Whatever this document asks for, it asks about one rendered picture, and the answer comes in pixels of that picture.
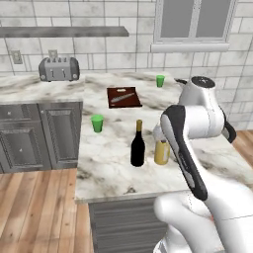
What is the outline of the dark wine bottle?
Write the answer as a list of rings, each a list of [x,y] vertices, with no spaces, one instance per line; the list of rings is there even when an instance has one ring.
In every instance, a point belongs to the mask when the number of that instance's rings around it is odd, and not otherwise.
[[[135,138],[131,143],[130,163],[132,166],[140,167],[144,163],[145,144],[142,138],[142,120],[136,121]]]

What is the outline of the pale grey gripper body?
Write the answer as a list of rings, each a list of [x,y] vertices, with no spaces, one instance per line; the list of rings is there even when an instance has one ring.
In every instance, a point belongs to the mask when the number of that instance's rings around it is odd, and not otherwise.
[[[166,139],[160,125],[154,127],[152,134],[156,141],[164,141]]]

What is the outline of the grey wall shelf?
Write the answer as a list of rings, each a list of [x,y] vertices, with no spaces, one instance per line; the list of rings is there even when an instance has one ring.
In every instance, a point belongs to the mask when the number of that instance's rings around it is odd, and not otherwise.
[[[0,38],[128,37],[125,27],[0,27]]]

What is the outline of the yellow drink can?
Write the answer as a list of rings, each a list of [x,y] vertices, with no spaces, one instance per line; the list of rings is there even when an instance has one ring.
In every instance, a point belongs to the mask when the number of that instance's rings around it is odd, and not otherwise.
[[[154,162],[158,165],[165,165],[170,155],[170,146],[167,141],[159,140],[155,144]]]

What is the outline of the grey cupboard door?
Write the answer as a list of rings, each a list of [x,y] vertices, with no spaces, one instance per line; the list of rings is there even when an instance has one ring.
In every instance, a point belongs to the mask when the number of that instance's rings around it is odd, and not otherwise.
[[[81,130],[81,102],[39,104],[53,169],[76,168]]]
[[[4,173],[51,169],[40,122],[0,125],[0,168]]]

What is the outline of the grey kitchen knife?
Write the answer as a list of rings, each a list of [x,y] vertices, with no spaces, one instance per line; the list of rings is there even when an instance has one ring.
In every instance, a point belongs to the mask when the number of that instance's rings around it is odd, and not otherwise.
[[[113,99],[111,100],[111,102],[112,102],[112,103],[116,103],[116,102],[119,102],[119,101],[121,101],[121,100],[123,100],[123,99],[126,99],[126,98],[128,98],[128,97],[131,97],[131,96],[133,96],[133,95],[134,95],[134,93],[129,93],[129,94],[121,95],[121,96],[119,96],[119,97],[113,98]]]

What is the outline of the grey slatted counter base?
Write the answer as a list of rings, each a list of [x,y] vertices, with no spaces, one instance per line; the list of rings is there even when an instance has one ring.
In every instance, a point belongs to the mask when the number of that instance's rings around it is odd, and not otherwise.
[[[167,225],[154,198],[89,204],[94,253],[152,253]]]

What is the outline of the grey drawer front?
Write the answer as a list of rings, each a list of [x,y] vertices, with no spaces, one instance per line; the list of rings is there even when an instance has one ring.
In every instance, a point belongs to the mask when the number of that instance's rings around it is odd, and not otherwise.
[[[0,105],[0,122],[36,121],[39,118],[36,104]]]

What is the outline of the dark red cutting board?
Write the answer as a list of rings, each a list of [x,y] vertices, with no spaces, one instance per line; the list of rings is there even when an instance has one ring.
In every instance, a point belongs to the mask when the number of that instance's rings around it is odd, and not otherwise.
[[[108,88],[107,95],[110,109],[141,107],[134,87]]]

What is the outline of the grey toaster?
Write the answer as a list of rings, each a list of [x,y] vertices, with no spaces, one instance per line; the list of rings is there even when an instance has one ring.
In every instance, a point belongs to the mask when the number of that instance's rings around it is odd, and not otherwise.
[[[75,57],[44,58],[39,65],[41,81],[75,81],[80,77],[79,62]]]

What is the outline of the white framed window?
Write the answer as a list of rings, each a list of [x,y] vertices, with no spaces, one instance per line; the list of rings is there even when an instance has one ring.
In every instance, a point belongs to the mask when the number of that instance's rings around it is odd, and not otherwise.
[[[153,53],[228,51],[238,0],[157,0]]]

